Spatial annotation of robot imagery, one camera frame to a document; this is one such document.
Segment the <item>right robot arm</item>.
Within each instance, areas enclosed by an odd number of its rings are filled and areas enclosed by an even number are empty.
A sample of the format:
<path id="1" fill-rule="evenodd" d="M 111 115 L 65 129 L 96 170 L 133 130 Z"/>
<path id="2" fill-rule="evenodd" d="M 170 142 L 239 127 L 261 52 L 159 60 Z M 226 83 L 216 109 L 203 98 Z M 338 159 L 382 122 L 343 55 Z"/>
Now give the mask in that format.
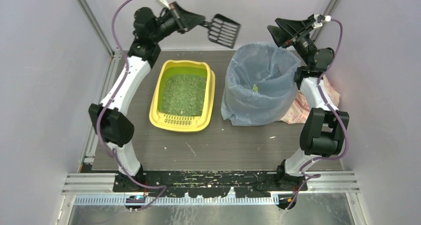
<path id="1" fill-rule="evenodd" d="M 297 190 L 305 183 L 305 172 L 319 160 L 335 159 L 344 153 L 349 114 L 340 111 L 329 98 L 323 77 L 335 59 L 332 48 L 319 49 L 310 33 L 330 22 L 328 15 L 313 14 L 305 20 L 275 19 L 269 30 L 278 47 L 293 47 L 305 62 L 294 74 L 294 82 L 304 95 L 309 114 L 299 138 L 300 148 L 277 167 L 274 184 Z"/>

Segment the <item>yellow litter box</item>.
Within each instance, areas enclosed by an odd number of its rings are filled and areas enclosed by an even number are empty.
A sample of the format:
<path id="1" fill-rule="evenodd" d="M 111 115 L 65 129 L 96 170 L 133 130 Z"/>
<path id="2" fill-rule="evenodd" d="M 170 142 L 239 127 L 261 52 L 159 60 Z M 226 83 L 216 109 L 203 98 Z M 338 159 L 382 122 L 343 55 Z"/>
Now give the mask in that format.
<path id="1" fill-rule="evenodd" d="M 160 112 L 165 84 L 169 77 L 180 74 L 199 75 L 207 78 L 205 100 L 201 116 L 176 116 Z M 211 120 L 214 103 L 215 74 L 205 62 L 168 60 L 161 69 L 149 111 L 150 122 L 161 129 L 175 132 L 198 132 Z"/>

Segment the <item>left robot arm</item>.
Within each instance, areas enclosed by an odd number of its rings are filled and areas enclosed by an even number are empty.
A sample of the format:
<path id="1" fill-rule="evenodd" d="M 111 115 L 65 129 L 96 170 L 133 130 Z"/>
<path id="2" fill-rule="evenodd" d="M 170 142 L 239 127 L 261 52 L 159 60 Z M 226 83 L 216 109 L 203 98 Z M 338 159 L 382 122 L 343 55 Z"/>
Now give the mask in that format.
<path id="1" fill-rule="evenodd" d="M 99 143 L 110 158 L 116 160 L 120 184 L 130 188 L 160 189 L 146 185 L 143 168 L 137 159 L 132 138 L 133 123 L 127 111 L 140 83 L 148 75 L 161 52 L 159 42 L 174 32 L 184 34 L 196 26 L 208 27 L 206 17 L 182 9 L 172 2 L 156 16 L 149 7 L 134 13 L 134 40 L 124 54 L 125 66 L 108 94 L 98 104 L 91 104 L 88 113 Z"/>

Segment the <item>black litter scoop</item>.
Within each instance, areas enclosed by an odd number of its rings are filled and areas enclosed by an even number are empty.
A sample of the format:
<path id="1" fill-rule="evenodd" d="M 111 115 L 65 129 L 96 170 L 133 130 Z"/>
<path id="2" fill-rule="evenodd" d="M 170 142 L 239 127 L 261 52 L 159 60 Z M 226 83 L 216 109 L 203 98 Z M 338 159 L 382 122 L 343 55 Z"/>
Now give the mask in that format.
<path id="1" fill-rule="evenodd" d="M 233 49 L 239 35 L 241 24 L 216 14 L 211 21 L 203 21 L 200 26 L 208 30 L 208 40 L 212 43 Z"/>

